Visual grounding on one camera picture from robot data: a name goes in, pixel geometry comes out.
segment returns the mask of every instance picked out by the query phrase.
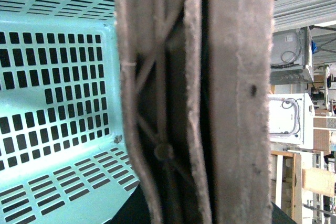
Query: rectangular hole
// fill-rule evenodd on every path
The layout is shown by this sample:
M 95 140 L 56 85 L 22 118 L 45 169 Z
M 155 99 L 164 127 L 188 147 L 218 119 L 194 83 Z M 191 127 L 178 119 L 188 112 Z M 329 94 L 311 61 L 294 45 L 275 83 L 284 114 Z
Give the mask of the rectangular hole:
M 87 41 L 88 43 L 93 43 L 93 39 L 92 39 L 92 35 L 91 34 L 87 34 L 86 35 Z
M 41 73 L 42 73 L 43 85 L 49 85 L 50 84 L 49 70 L 47 68 L 41 69 Z
M 32 44 L 32 35 L 30 33 L 23 33 L 23 41 L 25 44 Z
M 28 133 L 31 147 L 38 145 L 36 131 L 31 131 Z
M 21 211 L 18 211 L 18 212 L 16 212 L 16 213 L 14 213 L 14 214 L 12 214 L 12 215 L 6 217 L 5 220 L 6 220 L 6 222 L 10 222 L 10 221 L 12 221 L 12 220 L 14 220 L 14 219 L 16 219 L 16 218 L 22 216 L 22 215 L 25 215 L 26 213 L 28 213 L 28 212 L 30 212 L 30 211 L 32 211 L 32 210 L 33 210 L 33 209 L 32 209 L 31 207 L 27 207 L 27 208 L 25 208 L 25 209 L 22 209 Z
M 73 104 L 68 104 L 68 113 L 70 118 L 75 117 L 75 107 Z
M 101 130 L 97 131 L 97 137 L 102 137 L 103 136 L 103 132 Z
M 94 61 L 95 59 L 95 53 L 93 52 L 93 47 L 89 47 L 88 48 L 88 51 L 89 51 L 89 61 Z
M 74 34 L 68 34 L 68 39 L 70 44 L 75 43 L 75 35 Z
M 17 145 L 19 147 L 19 150 L 23 150 L 25 148 L 27 148 L 27 144 L 26 144 L 26 138 L 24 134 L 20 134 L 16 136 L 16 141 L 17 141 Z
M 37 159 L 37 158 L 41 157 L 40 150 L 34 150 L 34 151 L 32 151 L 32 154 L 33 154 L 34 159 Z
M 126 158 L 128 158 L 128 155 L 122 156 L 120 159 L 125 160 Z
M 70 71 L 69 68 L 65 67 L 63 68 L 63 78 L 64 78 L 64 82 L 70 82 Z
M 58 129 L 56 125 L 51 127 L 51 137 L 53 140 L 59 139 Z
M 70 188 L 64 190 L 64 192 L 65 192 L 66 194 L 69 194 L 70 192 L 75 191 L 75 190 L 77 190 L 78 188 L 81 188 L 81 187 L 83 187 L 83 186 L 84 186 L 84 183 L 79 183 L 79 184 L 76 184 L 76 185 L 74 185 L 74 186 L 72 186 L 72 187 L 70 187 Z
M 50 146 L 43 147 L 43 153 L 45 156 L 51 154 Z
M 14 89 L 14 78 L 12 72 L 4 72 L 4 79 L 5 79 L 5 85 L 6 89 Z
M 106 93 L 105 82 L 104 81 L 99 82 L 99 86 L 100 86 L 100 94 L 105 94 Z
M 107 170 L 108 173 L 116 172 L 117 170 L 120 170 L 122 168 L 122 165 L 117 165 L 109 170 Z
M 39 57 L 39 60 L 40 60 L 40 64 L 41 65 L 46 65 L 48 63 L 47 62 L 46 49 L 38 48 L 37 51 L 38 51 L 38 57 Z
M 65 107 L 64 106 L 59 106 L 58 107 L 58 116 L 60 120 L 65 120 L 66 116 L 65 116 Z
M 19 34 L 18 33 L 9 33 L 10 43 L 20 44 Z
M 93 118 L 91 116 L 88 117 L 88 128 L 89 130 L 93 129 Z
M 65 43 L 65 35 L 64 34 L 58 34 L 58 43 L 64 44 Z
M 79 177 L 75 177 L 75 178 L 72 178 L 68 181 L 65 181 L 65 182 L 61 183 L 60 185 L 61 185 L 61 187 L 65 187 L 65 186 L 68 186 L 68 185 L 78 181 L 78 180 L 79 180 Z
M 75 137 L 75 138 L 72 139 L 72 144 L 73 144 L 73 146 L 76 146 L 76 145 L 79 144 L 78 137 Z
M 12 193 L 12 192 L 14 192 L 15 190 L 13 190 L 13 191 L 11 191 L 12 189 L 10 189 L 10 190 L 7 190 L 7 191 L 5 191 L 5 192 L 3 192 L 3 193 L 6 193 L 6 192 L 8 192 L 8 193 Z M 2 201 L 1 201 L 1 204 L 6 204 L 6 203 L 8 203 L 8 202 L 11 202 L 11 201 L 13 201 L 13 200 L 15 200 L 15 199 L 18 199 L 18 198 L 20 198 L 20 197 L 22 197 L 22 196 L 25 196 L 26 195 L 26 192 L 25 191 L 23 191 L 23 192 L 21 192 L 21 193 L 18 193 L 18 194 L 15 194 L 15 195 L 13 195 L 13 196 L 11 196 L 11 197 L 8 197 L 8 198 L 6 198 L 6 199 L 3 199 Z
M 4 138 L 4 146 L 6 154 L 13 153 L 15 151 L 13 140 L 11 137 Z
M 91 73 L 91 79 L 97 78 L 95 65 L 90 65 L 90 73 Z
M 133 188 L 136 188 L 136 187 L 138 186 L 138 184 L 139 184 L 139 181 L 135 181 L 135 182 L 129 184 L 127 187 L 125 187 L 125 190 L 126 190 L 126 191 L 130 191 L 130 190 L 132 190 Z
M 21 115 L 20 114 L 13 115 L 12 119 L 13 119 L 14 129 L 16 131 L 22 130 L 23 129 L 23 125 L 22 125 Z
M 102 152 L 102 153 L 99 153 L 95 156 L 93 156 L 94 158 L 99 158 L 99 157 L 102 157 L 102 156 L 105 156 L 108 152 Z
M 103 78 L 104 77 L 104 67 L 102 64 L 98 65 L 98 73 L 99 73 L 99 78 Z
M 93 187 L 94 189 L 97 189 L 97 188 L 99 188 L 99 187 L 101 187 L 101 186 L 107 184 L 108 182 L 111 182 L 111 180 L 108 179 L 108 178 L 106 178 L 106 179 L 102 180 L 101 182 L 99 182 L 99 183 L 93 185 L 92 187 Z
M 73 99 L 71 86 L 65 87 L 65 95 L 66 95 L 67 101 L 71 101 Z
M 84 97 L 89 97 L 90 96 L 90 87 L 88 83 L 84 83 L 83 85 L 84 88 Z
M 64 175 L 62 175 L 62 176 L 59 176 L 59 177 L 57 178 L 57 180 L 58 180 L 58 181 L 63 180 L 63 179 L 65 179 L 65 178 L 68 178 L 68 177 L 72 176 L 73 174 L 75 174 L 74 171 L 69 172 L 69 173 L 64 174 Z
M 92 178 L 89 178 L 89 179 L 88 179 L 88 182 L 89 182 L 89 183 L 92 183 L 92 182 L 96 181 L 97 179 L 100 179 L 100 178 L 102 178 L 102 177 L 104 177 L 104 176 L 105 176 L 104 173 L 100 173 L 100 174 L 98 174 L 98 175 L 96 175 L 96 176 L 93 176 Z
M 105 162 L 105 161 L 107 161 L 107 160 L 110 160 L 110 159 L 112 159 L 112 158 L 113 158 L 112 156 L 107 156 L 107 157 L 105 157 L 105 158 L 102 158 L 102 159 L 98 160 L 98 163 L 103 163 L 103 162 Z
M 13 167 L 17 165 L 17 159 L 16 157 L 10 157 L 8 160 L 9 167 Z
M 98 99 L 94 99 L 93 100 L 93 105 L 95 107 L 95 112 L 99 111 L 99 100 Z
M 22 163 L 25 163 L 25 162 L 28 162 L 29 161 L 29 155 L 28 153 L 23 153 L 20 155 L 20 158 L 21 158 L 21 162 Z
M 55 93 L 56 93 L 56 101 L 62 102 L 63 101 L 62 88 L 61 87 L 55 88 Z
M 80 58 L 81 62 L 86 61 L 86 54 L 85 54 L 85 48 L 84 47 L 79 48 L 79 58 Z
M 65 47 L 61 47 L 59 49 L 60 55 L 61 55 L 61 62 L 62 63 L 68 63 L 68 54 L 67 49 Z
M 49 134 L 47 129 L 41 129 L 40 130 L 40 135 L 41 135 L 41 141 L 42 143 L 48 143 L 49 142 Z
M 44 44 L 43 34 L 42 33 L 35 33 L 36 43 Z
M 23 206 L 23 205 L 27 204 L 28 202 L 29 202 L 28 199 L 21 200 L 21 201 L 15 203 L 15 204 L 13 204 L 13 205 L 10 205 L 10 206 L 8 206 L 8 207 L 5 207 L 5 208 L 3 209 L 3 212 L 6 213 L 6 212 L 9 212 L 9 211 L 12 211 L 12 210 L 14 210 L 15 208 L 18 208 L 18 207 L 20 207 L 20 206 Z
M 54 101 L 53 101 L 53 93 L 51 91 L 51 89 L 46 89 L 44 90 L 44 93 L 45 93 L 45 97 L 46 97 L 46 103 L 47 104 L 52 104 Z
M 89 78 L 87 66 L 82 66 L 81 69 L 82 69 L 83 80 L 87 80 Z
M 83 164 L 85 164 L 85 163 L 87 163 L 89 161 L 91 161 L 91 159 L 87 158 L 87 159 L 84 159 L 84 160 L 82 160 L 82 161 L 80 161 L 78 163 L 75 163 L 75 165 L 76 166 L 80 166 L 80 165 L 83 165 Z
M 95 133 L 94 132 L 91 132 L 89 134 L 89 137 L 90 137 L 90 140 L 94 140 L 95 139 Z
M 87 114 L 92 113 L 92 109 L 91 109 L 91 101 L 90 101 L 90 100 L 88 100 L 88 101 L 85 102 L 85 107 L 86 107 L 86 113 L 87 113 Z
M 3 68 L 11 66 L 7 49 L 0 49 L 0 62 Z
M 102 110 L 107 110 L 106 97 L 101 98 L 101 107 L 102 107 Z
M 81 93 L 81 88 L 80 85 L 75 85 L 75 95 L 76 99 L 81 99 L 82 98 L 82 93 Z
M 118 161 L 116 160 L 112 160 L 111 162 L 108 162 L 106 164 L 103 165 L 104 168 L 110 167 L 111 165 L 116 164 Z
M 61 124 L 61 133 L 62 133 L 62 137 L 69 136 L 68 126 L 66 123 Z
M 32 187 L 31 190 L 32 190 L 32 191 L 37 191 L 37 190 L 40 190 L 40 189 L 42 189 L 42 188 L 44 188 L 44 187 L 46 187 L 46 186 L 51 185 L 52 183 L 53 183 L 53 182 L 52 182 L 51 180 L 49 180 L 49 181 L 46 181 L 46 182 L 44 182 L 44 183 L 42 183 L 42 184 L 40 184 L 40 185 L 38 185 L 38 186 L 34 186 L 34 187 Z
M 49 48 L 49 53 L 50 53 L 50 61 L 51 64 L 57 64 L 58 59 L 57 59 L 57 50 L 54 47 Z
M 54 77 L 54 83 L 55 84 L 61 83 L 61 77 L 60 77 L 59 69 L 58 68 L 53 68 L 52 69 L 52 75 Z
M 102 61 L 103 60 L 103 54 L 101 51 L 101 47 L 97 47 L 97 60 Z
M 48 213 L 50 213 L 50 212 L 56 210 L 57 208 L 59 208 L 59 207 L 61 207 L 61 206 L 63 206 L 63 205 L 65 205 L 64 201 L 60 201 L 59 203 L 57 203 L 57 204 L 55 204 L 55 205 L 53 205 L 53 206 L 51 206 L 51 207 L 48 207 L 48 208 L 42 210 L 42 211 L 41 211 L 41 214 L 42 214 L 42 215 L 46 215 L 46 214 L 48 214 Z
M 130 180 L 134 179 L 135 177 L 133 175 L 127 176 L 126 178 L 123 178 L 122 180 L 118 181 L 118 183 L 120 185 L 123 185 L 127 182 L 129 182 Z
M 35 126 L 35 122 L 34 122 L 34 116 L 32 112 L 27 112 L 25 113 L 25 117 L 26 117 L 26 123 L 27 123 L 27 127 L 28 128 L 32 128 Z
M 90 191 L 88 189 L 85 189 L 83 191 L 80 191 L 79 193 L 75 194 L 75 195 L 72 195 L 69 197 L 70 201 L 73 201 L 75 199 L 78 199 L 79 197 L 89 193 Z
M 95 166 L 94 163 L 88 164 L 86 166 L 83 166 L 83 167 L 79 168 L 79 171 L 82 172 L 83 170 L 89 169 L 89 168 L 91 168 L 93 166 Z
M 83 176 L 84 176 L 84 177 L 87 177 L 87 176 L 90 176 L 91 174 L 94 174 L 94 173 L 96 173 L 96 172 L 98 172 L 98 171 L 100 171 L 100 169 L 97 167 L 97 168 L 92 169 L 92 170 L 90 170 L 90 171 L 88 171 L 88 172 L 86 172 L 86 173 L 83 173 Z
M 23 66 L 23 57 L 22 57 L 21 49 L 14 48 L 13 56 L 14 56 L 15 66 L 17 67 Z
M 39 86 L 39 81 L 38 81 L 38 73 L 37 70 L 30 70 L 30 82 L 32 83 L 32 86 Z
M 3 31 L 0 31 L 0 44 L 6 44 L 5 33 Z
M 41 206 L 43 206 L 43 205 L 45 205 L 45 204 L 47 204 L 47 203 L 50 203 L 50 202 L 52 202 L 52 201 L 54 201 L 55 199 L 58 199 L 58 198 L 60 198 L 60 197 L 61 197 L 60 194 L 52 195 L 52 196 L 50 196 L 50 197 L 48 197 L 48 198 L 46 198 L 46 199 L 44 199 L 44 200 L 38 202 L 37 205 L 38 205 L 39 207 L 41 207 Z
M 11 132 L 11 128 L 9 128 L 9 122 L 7 117 L 0 118 L 0 129 L 2 134 Z
M 96 127 L 100 127 L 101 126 L 101 120 L 100 120 L 100 115 L 96 115 Z
M 56 122 L 56 114 L 54 108 L 48 108 L 48 117 L 50 123 Z
M 72 67 L 72 74 L 74 75 L 74 81 L 79 81 L 78 67 Z
M 83 104 L 81 102 L 77 103 L 77 112 L 79 116 L 84 115 Z
M 70 47 L 71 62 L 77 62 L 77 52 L 75 47 Z
M 97 83 L 93 82 L 91 84 L 91 86 L 92 86 L 92 95 L 94 95 L 94 96 L 98 95 L 98 85 L 97 85 Z
M 56 187 L 51 187 L 51 188 L 49 188 L 49 189 L 47 189 L 47 190 L 45 190 L 45 191 L 42 191 L 42 192 L 40 192 L 40 193 L 34 195 L 34 198 L 35 198 L 35 199 L 38 199 L 38 198 L 40 198 L 40 197 L 42 197 L 42 196 L 45 196 L 45 195 L 47 195 L 47 194 L 52 193 L 53 191 L 56 191 Z
M 57 171 L 53 172 L 53 174 L 54 174 L 54 175 L 57 175 L 57 174 L 60 174 L 60 173 L 65 172 L 65 171 L 67 171 L 67 170 L 69 170 L 69 169 L 71 169 L 71 166 L 67 166 L 67 167 L 64 167 L 64 168 L 62 168 L 62 169 L 60 169 L 60 170 L 57 170 Z
M 86 135 L 81 136 L 80 139 L 81 139 L 82 144 L 88 141 Z
M 20 88 L 26 88 L 28 86 L 27 79 L 26 79 L 26 72 L 25 71 L 17 71 L 17 80 L 19 82 Z
M 54 151 L 59 152 L 61 150 L 61 145 L 60 143 L 54 144 Z
M 84 132 L 86 129 L 85 129 L 85 121 L 84 119 L 80 119 L 79 120 L 79 130 L 80 132 Z
M 84 35 L 83 34 L 78 35 L 78 43 L 81 43 L 81 44 L 84 43 Z
M 107 113 L 103 114 L 103 122 L 104 122 L 104 125 L 108 125 L 109 124 L 109 119 L 108 119 Z
M 54 34 L 47 34 L 47 39 L 48 39 L 48 43 L 50 43 L 50 44 L 55 43 L 55 35 Z
M 29 66 L 36 65 L 35 54 L 33 48 L 26 48 L 27 62 Z

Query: turquoise plastic basket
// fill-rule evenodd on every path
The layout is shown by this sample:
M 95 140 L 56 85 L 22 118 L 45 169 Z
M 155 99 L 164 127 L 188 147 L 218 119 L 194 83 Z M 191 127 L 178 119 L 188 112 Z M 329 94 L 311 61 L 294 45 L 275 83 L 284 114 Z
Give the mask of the turquoise plastic basket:
M 114 22 L 114 0 L 0 0 L 0 223 L 101 224 L 138 185 Z

